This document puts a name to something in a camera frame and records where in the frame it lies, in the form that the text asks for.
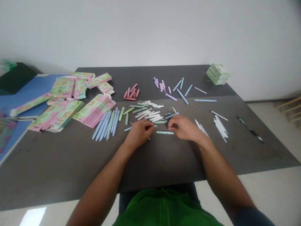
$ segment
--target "white floor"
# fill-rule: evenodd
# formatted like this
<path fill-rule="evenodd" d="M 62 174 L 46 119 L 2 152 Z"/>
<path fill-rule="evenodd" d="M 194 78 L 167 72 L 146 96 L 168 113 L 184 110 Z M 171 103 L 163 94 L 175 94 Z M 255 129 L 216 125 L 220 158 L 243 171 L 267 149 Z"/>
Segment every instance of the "white floor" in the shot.
<path fill-rule="evenodd" d="M 289 123 L 272 103 L 249 104 L 267 127 L 301 162 L 301 130 Z M 301 167 L 239 176 L 254 203 L 276 225 L 301 225 Z M 233 225 L 207 181 L 196 182 L 202 207 L 222 224 Z M 47 205 L 40 226 L 65 226 L 78 200 Z M 103 225 L 112 225 L 118 215 L 119 196 Z M 0 226 L 19 226 L 25 208 L 0 212 Z"/>

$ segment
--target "forearm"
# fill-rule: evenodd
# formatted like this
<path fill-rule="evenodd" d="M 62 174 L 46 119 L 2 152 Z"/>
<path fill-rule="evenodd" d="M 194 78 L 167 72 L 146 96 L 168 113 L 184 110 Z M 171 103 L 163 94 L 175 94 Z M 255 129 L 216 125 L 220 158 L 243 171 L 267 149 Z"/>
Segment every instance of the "forearm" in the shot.
<path fill-rule="evenodd" d="M 210 140 L 197 141 L 208 183 L 221 201 L 232 209 L 236 207 L 254 207 L 254 204 L 226 159 Z"/>
<path fill-rule="evenodd" d="M 67 226 L 98 226 L 105 220 L 132 152 L 124 144 L 118 149 L 80 199 Z"/>

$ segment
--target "blue surface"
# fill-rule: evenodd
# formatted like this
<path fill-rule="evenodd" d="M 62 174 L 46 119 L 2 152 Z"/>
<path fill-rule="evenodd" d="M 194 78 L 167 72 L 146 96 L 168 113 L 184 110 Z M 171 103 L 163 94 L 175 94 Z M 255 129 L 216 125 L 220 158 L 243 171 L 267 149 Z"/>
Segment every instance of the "blue surface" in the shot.
<path fill-rule="evenodd" d="M 34 77 L 28 82 L 22 89 L 20 89 L 15 95 L 0 96 L 0 112 L 5 114 L 5 117 L 9 117 L 9 113 L 12 109 L 15 109 L 47 92 L 49 92 L 57 77 L 65 76 L 66 74 L 51 74 L 45 77 Z M 39 116 L 47 107 L 46 103 L 43 103 L 35 108 L 32 108 L 18 117 L 25 116 Z"/>
<path fill-rule="evenodd" d="M 0 154 L 0 162 L 12 148 L 12 146 L 18 141 L 22 134 L 27 130 L 27 127 L 32 123 L 32 121 L 19 121 L 13 131 L 12 136 L 10 137 L 4 151 Z"/>

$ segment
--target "person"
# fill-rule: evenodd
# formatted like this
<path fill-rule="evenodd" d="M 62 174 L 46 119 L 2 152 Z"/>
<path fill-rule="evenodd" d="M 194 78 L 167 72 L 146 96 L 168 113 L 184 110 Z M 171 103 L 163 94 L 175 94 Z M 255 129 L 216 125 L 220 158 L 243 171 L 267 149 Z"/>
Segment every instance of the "person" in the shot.
<path fill-rule="evenodd" d="M 255 207 L 233 169 L 212 141 L 188 118 L 171 118 L 168 129 L 199 147 L 208 183 L 235 226 L 274 225 Z M 116 198 L 121 176 L 133 152 L 145 143 L 154 124 L 140 120 L 111 161 L 88 187 L 67 226 L 101 225 Z M 114 225 L 222 225 L 201 208 L 194 183 L 120 194 Z"/>

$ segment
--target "green shirt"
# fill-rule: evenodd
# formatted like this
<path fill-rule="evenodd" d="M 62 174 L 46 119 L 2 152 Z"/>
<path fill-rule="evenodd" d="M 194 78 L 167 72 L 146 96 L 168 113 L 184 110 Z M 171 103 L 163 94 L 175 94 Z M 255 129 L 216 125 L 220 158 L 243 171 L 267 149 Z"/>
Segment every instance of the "green shirt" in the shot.
<path fill-rule="evenodd" d="M 194 203 L 188 194 L 170 189 L 148 189 L 137 193 L 123 214 L 118 225 L 222 225 L 212 215 Z"/>

